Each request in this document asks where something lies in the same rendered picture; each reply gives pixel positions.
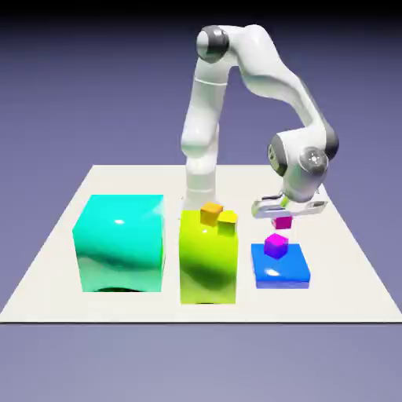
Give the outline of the small purple cube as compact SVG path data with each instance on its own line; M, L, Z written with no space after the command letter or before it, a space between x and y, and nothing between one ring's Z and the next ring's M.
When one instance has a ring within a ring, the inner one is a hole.
M288 250L288 238L273 233L265 239L264 253L271 258L281 259Z

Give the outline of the large cyan box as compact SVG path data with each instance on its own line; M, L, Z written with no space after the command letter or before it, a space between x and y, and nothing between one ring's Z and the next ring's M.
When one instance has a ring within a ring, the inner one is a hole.
M72 229L84 292L160 292L162 195L92 195Z

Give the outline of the large yellow-green box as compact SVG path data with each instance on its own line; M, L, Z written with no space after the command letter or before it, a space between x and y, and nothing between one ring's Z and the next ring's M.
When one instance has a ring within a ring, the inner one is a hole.
M237 226L234 236L221 236L217 224L200 223L200 210L183 211L179 232L181 304L234 304L238 250Z

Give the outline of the small yellow cube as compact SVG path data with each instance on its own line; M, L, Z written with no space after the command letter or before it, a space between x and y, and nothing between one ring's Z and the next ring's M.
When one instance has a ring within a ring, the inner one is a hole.
M217 233L221 236L236 234L237 214L233 210L223 210L217 218Z

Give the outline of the small orange cube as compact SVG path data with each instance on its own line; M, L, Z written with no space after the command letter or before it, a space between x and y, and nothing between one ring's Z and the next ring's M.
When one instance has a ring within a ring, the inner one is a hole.
M200 223L214 227L217 224L218 217L223 211L223 206L219 203L205 203L200 208Z

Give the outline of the large blue box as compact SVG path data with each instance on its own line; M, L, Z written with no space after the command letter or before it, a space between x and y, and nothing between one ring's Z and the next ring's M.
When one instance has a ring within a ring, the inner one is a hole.
M307 289L310 270L299 244L291 243L280 259L266 255L260 243L251 245L251 261L257 289Z

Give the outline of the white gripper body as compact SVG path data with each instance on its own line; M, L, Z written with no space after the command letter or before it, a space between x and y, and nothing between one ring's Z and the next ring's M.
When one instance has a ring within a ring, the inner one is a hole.
M307 203L296 203L284 194L277 196L264 196L253 202L251 213L257 219L278 217L299 217L310 214L319 214L327 206L328 201L318 195Z

